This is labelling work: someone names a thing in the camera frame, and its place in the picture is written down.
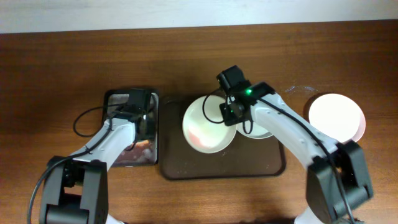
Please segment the orange green scrubbing sponge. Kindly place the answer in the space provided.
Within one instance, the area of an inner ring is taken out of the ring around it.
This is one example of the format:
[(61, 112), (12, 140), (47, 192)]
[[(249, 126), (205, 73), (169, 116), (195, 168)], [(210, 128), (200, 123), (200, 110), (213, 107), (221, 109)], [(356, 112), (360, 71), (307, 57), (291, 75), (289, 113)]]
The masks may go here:
[(145, 140), (145, 141), (138, 141), (138, 142), (136, 142), (136, 146), (139, 146), (139, 147), (146, 147), (146, 146), (148, 146), (150, 144), (150, 141), (149, 140)]

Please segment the white plate with red stains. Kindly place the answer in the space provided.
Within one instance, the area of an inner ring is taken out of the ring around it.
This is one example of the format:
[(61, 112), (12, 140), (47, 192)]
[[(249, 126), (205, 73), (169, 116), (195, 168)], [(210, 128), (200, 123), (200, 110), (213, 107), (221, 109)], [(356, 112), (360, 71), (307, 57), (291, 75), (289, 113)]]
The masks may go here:
[(182, 119), (182, 131), (188, 144), (194, 150), (212, 154), (222, 151), (234, 139), (236, 125), (215, 124), (203, 115), (202, 106), (206, 96), (193, 101), (186, 109)]

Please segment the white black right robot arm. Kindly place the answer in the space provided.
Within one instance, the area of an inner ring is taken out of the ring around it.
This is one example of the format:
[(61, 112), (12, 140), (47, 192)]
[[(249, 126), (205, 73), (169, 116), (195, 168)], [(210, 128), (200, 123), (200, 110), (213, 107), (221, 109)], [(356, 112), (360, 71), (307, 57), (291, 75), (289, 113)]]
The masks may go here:
[(220, 104), (226, 126), (256, 123), (272, 133), (307, 171), (308, 208), (294, 223), (359, 223), (353, 210), (373, 195), (364, 151), (314, 128), (285, 104), (267, 83), (252, 84), (236, 65), (216, 77), (225, 94)]

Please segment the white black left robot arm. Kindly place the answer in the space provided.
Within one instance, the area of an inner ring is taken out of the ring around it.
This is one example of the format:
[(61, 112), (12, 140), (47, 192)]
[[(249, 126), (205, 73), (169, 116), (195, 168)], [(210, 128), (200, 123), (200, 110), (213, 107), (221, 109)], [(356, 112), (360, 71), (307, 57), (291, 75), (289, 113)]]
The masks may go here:
[(40, 223), (118, 223), (109, 214), (108, 171), (137, 142), (157, 137), (155, 106), (116, 104), (102, 128), (67, 157), (54, 156), (34, 191), (43, 188)]

